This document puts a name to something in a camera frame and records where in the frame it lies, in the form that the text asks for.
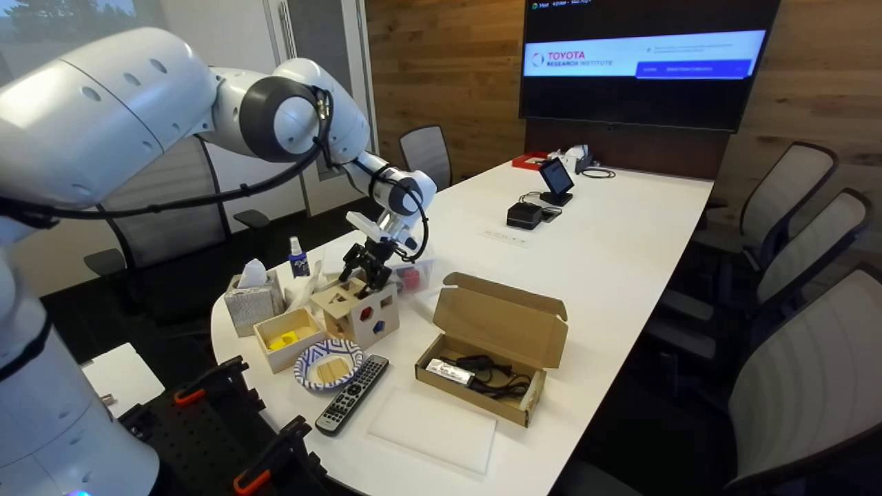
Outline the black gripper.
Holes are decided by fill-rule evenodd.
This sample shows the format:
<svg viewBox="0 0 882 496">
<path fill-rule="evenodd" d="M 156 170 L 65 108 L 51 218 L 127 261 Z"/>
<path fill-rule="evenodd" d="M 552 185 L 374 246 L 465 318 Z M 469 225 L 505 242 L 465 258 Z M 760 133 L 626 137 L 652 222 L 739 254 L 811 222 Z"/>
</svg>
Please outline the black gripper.
<svg viewBox="0 0 882 496">
<path fill-rule="evenodd" d="M 390 268 L 388 258 L 396 254 L 390 240 L 363 240 L 344 254 L 341 280 L 359 278 L 363 294 L 378 291 L 388 284 Z"/>
</svg>

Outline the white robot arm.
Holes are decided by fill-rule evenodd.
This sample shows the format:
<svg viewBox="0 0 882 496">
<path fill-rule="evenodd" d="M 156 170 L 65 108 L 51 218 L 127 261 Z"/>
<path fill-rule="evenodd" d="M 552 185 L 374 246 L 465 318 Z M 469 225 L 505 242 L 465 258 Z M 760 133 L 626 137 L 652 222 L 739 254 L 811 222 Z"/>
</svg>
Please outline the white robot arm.
<svg viewBox="0 0 882 496">
<path fill-rule="evenodd" d="M 385 258 L 428 222 L 435 181 L 370 151 L 353 97 L 309 57 L 273 71 L 206 67 L 163 28 L 83 45 L 0 87 L 0 240 L 95 218 L 102 200 L 175 143 L 204 137 L 298 176 L 341 167 L 379 220 L 344 268 L 388 280 Z M 54 334 L 42 301 L 0 265 L 0 494 L 149 496 L 160 455 L 120 426 Z"/>
</svg>

